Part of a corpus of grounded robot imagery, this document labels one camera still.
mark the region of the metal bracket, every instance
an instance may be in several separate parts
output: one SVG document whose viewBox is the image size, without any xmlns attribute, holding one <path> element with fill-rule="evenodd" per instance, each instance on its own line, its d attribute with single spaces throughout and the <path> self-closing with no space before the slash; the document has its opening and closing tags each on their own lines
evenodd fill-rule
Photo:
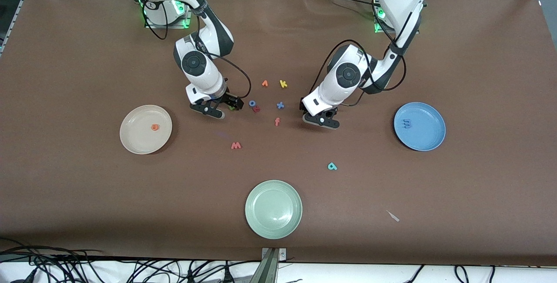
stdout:
<svg viewBox="0 0 557 283">
<path fill-rule="evenodd" d="M 263 260 L 251 277 L 249 283 L 276 283 L 279 272 L 279 259 L 286 259 L 286 249 L 263 249 Z"/>
<path fill-rule="evenodd" d="M 269 248 L 264 248 L 261 250 L 261 259 L 265 258 L 265 254 Z M 278 260 L 279 261 L 286 261 L 286 249 L 278 249 Z"/>
</svg>

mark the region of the green led light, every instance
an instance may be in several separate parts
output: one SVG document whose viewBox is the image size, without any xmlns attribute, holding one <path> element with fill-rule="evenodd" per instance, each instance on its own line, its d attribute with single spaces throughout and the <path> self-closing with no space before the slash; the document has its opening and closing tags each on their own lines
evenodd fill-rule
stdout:
<svg viewBox="0 0 557 283">
<path fill-rule="evenodd" d="M 176 10 L 176 14 L 180 15 L 180 14 L 183 12 L 183 10 L 181 10 L 181 9 L 178 7 L 178 4 L 177 4 L 178 1 L 172 0 L 171 2 L 172 2 L 172 5 L 174 6 L 174 9 Z"/>
<path fill-rule="evenodd" d="M 182 25 L 185 29 L 188 29 L 188 28 L 189 28 L 189 23 L 190 23 L 190 22 L 191 22 L 191 19 L 187 18 L 187 19 L 185 19 L 185 20 L 183 20 L 183 21 L 181 22 L 181 25 Z"/>
<path fill-rule="evenodd" d="M 379 10 L 377 11 L 377 15 L 380 19 L 384 19 L 385 18 L 385 11 L 383 11 L 381 8 L 379 8 Z"/>
</svg>

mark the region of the metal frame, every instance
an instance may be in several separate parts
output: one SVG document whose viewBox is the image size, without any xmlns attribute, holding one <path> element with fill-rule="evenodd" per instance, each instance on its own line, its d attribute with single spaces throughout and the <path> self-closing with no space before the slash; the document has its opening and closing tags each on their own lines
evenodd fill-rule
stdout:
<svg viewBox="0 0 557 283">
<path fill-rule="evenodd" d="M 263 260 L 251 277 L 249 283 L 275 283 L 279 271 L 279 261 L 286 260 L 286 249 L 264 248 Z"/>
<path fill-rule="evenodd" d="M 12 33 L 13 25 L 16 23 L 16 18 L 20 14 L 22 5 L 23 5 L 23 0 L 20 0 L 20 3 L 18 3 L 17 5 L 16 13 L 13 15 L 12 22 L 10 23 L 10 28 L 8 28 L 8 31 L 6 32 L 6 37 L 4 38 L 4 41 L 2 41 L 2 45 L 0 45 L 0 57 L 4 52 L 4 47 L 6 46 L 6 43 L 8 43 L 8 38 Z"/>
</svg>

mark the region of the white floor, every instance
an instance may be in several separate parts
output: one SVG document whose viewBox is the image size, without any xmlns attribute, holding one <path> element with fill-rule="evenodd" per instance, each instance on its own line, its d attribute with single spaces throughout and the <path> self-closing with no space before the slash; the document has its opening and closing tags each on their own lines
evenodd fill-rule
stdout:
<svg viewBox="0 0 557 283">
<path fill-rule="evenodd" d="M 202 262 L 197 261 L 194 268 Z M 203 271 L 211 269 L 216 265 L 224 264 L 215 261 L 207 265 Z M 95 261 L 93 267 L 105 283 L 125 283 L 134 271 L 133 263 L 118 263 L 115 261 Z M 173 264 L 170 271 L 182 274 L 187 272 L 189 261 L 180 261 L 179 265 Z M 258 263 L 245 263 L 231 267 L 233 277 L 249 277 L 257 269 Z M 85 273 L 90 283 L 99 283 L 100 280 L 94 273 L 85 267 Z M 327 263 L 281 263 L 278 271 L 277 283 L 292 283 L 300 280 L 300 283 L 406 283 L 412 278 L 418 266 L 406 265 L 340 265 Z M 470 283 L 488 283 L 491 267 L 466 266 Z M 0 264 L 0 283 L 10 283 L 15 280 L 25 279 L 34 267 L 27 263 L 2 263 Z M 53 274 L 62 279 L 61 272 L 52 267 Z M 153 270 L 144 271 L 136 277 L 134 282 L 143 282 L 145 277 L 153 273 Z M 203 283 L 215 283 L 217 279 L 223 279 L 224 272 L 220 271 L 203 281 Z M 149 279 L 149 283 L 173 283 L 178 277 L 171 275 L 155 276 Z M 34 283 L 47 283 L 44 273 L 37 273 Z M 425 266 L 414 283 L 459 283 L 454 275 L 452 266 Z M 493 277 L 493 283 L 555 283 L 557 282 L 557 269 L 538 269 L 529 267 L 497 267 Z"/>
</svg>

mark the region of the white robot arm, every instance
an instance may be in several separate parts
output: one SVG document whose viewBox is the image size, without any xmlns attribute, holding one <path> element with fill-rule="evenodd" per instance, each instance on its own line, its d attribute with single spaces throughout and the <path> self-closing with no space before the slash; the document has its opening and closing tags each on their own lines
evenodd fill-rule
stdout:
<svg viewBox="0 0 557 283">
<path fill-rule="evenodd" d="M 149 1 L 156 3 L 167 0 Z M 193 14 L 205 23 L 199 33 L 193 32 L 179 39 L 174 46 L 174 60 L 191 82 L 186 87 L 190 107 L 213 118 L 224 118 L 224 113 L 217 110 L 219 103 L 241 109 L 243 102 L 228 93 L 225 79 L 211 59 L 214 55 L 224 57 L 231 52 L 234 45 L 232 34 L 205 0 L 177 1 L 189 5 Z"/>
<path fill-rule="evenodd" d="M 340 47 L 327 66 L 328 74 L 323 82 L 302 99 L 300 108 L 304 111 L 302 118 L 305 122 L 336 129 L 340 124 L 332 117 L 338 105 L 356 88 L 368 94 L 379 93 L 386 88 L 394 69 L 416 35 L 423 0 L 379 2 L 385 12 L 383 22 L 396 33 L 396 44 L 391 43 L 383 60 L 364 55 L 354 45 Z"/>
</svg>

